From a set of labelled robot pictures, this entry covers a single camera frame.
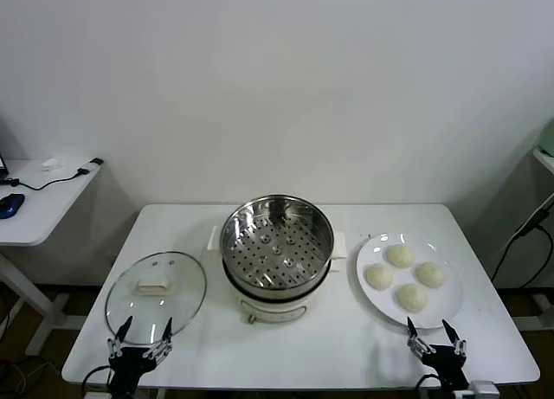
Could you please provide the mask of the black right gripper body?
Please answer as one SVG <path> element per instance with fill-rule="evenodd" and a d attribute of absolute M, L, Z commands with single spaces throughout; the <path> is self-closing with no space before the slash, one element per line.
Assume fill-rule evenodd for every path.
<path fill-rule="evenodd" d="M 422 354 L 422 363 L 435 370 L 443 390 L 463 390 L 468 381 L 462 367 L 466 357 L 453 346 L 431 345 L 432 351 Z"/>

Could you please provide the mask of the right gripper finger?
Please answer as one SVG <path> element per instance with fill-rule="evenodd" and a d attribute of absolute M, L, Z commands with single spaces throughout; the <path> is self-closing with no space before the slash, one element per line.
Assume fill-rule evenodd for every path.
<path fill-rule="evenodd" d="M 407 317 L 408 325 L 408 347 L 417 357 L 424 357 L 426 355 L 434 354 L 435 349 L 427 344 L 422 338 L 418 336 L 416 327 L 410 317 Z"/>
<path fill-rule="evenodd" d="M 461 339 L 457 331 L 445 319 L 442 320 L 442 324 L 451 345 L 454 347 L 454 354 L 462 360 L 465 360 L 467 358 L 467 341 L 465 339 Z"/>

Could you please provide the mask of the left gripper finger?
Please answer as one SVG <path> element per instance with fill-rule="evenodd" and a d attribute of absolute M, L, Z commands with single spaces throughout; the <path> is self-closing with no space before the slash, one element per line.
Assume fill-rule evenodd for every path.
<path fill-rule="evenodd" d="M 144 358 L 152 361 L 164 361 L 172 351 L 172 318 L 169 318 L 161 341 L 153 345 L 147 352 L 144 353 Z"/>
<path fill-rule="evenodd" d="M 122 356 L 121 345 L 125 341 L 126 334 L 128 333 L 131 324 L 132 316 L 129 316 L 125 323 L 116 331 L 114 338 L 109 338 L 107 340 L 107 348 L 110 357 Z"/>

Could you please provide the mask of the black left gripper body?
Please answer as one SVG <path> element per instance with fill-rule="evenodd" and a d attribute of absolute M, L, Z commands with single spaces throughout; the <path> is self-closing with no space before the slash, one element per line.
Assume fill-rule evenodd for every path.
<path fill-rule="evenodd" d="M 160 355 L 152 349 L 122 348 L 108 358 L 113 371 L 108 383 L 108 393 L 112 398 L 133 398 L 140 378 L 156 369 Z"/>

